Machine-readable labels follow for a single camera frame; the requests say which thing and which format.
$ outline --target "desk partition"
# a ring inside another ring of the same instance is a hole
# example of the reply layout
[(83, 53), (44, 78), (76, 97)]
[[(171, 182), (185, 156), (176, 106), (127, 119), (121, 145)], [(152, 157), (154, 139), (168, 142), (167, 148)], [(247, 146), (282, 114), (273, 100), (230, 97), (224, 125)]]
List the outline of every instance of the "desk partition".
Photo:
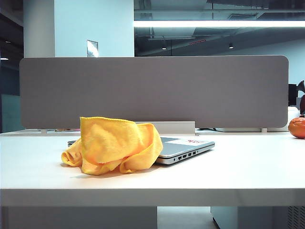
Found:
[(25, 58), (26, 128), (78, 128), (80, 116), (195, 121), (196, 127), (287, 123), (284, 56)]

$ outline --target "white desk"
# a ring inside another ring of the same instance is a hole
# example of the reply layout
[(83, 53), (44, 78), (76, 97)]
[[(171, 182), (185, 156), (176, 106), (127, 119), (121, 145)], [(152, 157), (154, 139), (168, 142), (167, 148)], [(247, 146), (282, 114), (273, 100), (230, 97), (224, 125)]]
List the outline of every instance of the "white desk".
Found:
[(215, 148), (170, 167), (101, 176), (62, 164), (77, 138), (0, 135), (2, 206), (305, 205), (305, 140), (289, 133), (196, 136)]

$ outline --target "yellow cloth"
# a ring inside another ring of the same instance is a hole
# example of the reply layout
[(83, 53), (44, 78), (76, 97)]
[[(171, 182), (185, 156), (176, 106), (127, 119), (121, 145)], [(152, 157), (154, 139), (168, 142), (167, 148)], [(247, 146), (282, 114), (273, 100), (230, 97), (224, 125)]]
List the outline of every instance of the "yellow cloth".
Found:
[(61, 159), (91, 175), (112, 171), (118, 165), (121, 173), (133, 173), (150, 168), (162, 148), (153, 124), (81, 117), (81, 138), (62, 153)]

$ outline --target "dark ceiling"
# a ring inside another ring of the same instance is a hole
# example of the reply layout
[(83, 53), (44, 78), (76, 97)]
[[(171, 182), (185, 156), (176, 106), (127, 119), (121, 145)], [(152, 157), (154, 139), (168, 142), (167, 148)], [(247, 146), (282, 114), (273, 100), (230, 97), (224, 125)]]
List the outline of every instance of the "dark ceiling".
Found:
[[(1, 61), (1, 65), (15, 69), (18, 69), (23, 58), (22, 2), (0, 2), (0, 54), (1, 57), (9, 58), (8, 61)], [(4, 14), (2, 9), (12, 17)], [(134, 19), (303, 21), (305, 0), (134, 0)], [(228, 43), (232, 40), (235, 49), (244, 49), (304, 37), (303, 28), (134, 29), (135, 56), (215, 55), (227, 51)]]
[(13, 21), (22, 15), (22, 0), (1, 1), (1, 10), (6, 15), (12, 15), (11, 19), (0, 13), (0, 54), (1, 58), (9, 60), (1, 61), (2, 66), (18, 69), (19, 62), (23, 58), (23, 27)]

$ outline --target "laptop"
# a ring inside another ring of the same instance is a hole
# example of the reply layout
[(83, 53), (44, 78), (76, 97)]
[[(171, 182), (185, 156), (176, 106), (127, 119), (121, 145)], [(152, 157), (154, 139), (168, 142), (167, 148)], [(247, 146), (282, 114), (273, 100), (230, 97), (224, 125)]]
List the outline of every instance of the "laptop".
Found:
[(194, 139), (179, 139), (161, 137), (163, 150), (158, 156), (156, 163), (171, 165), (179, 161), (201, 154), (215, 146), (215, 142)]

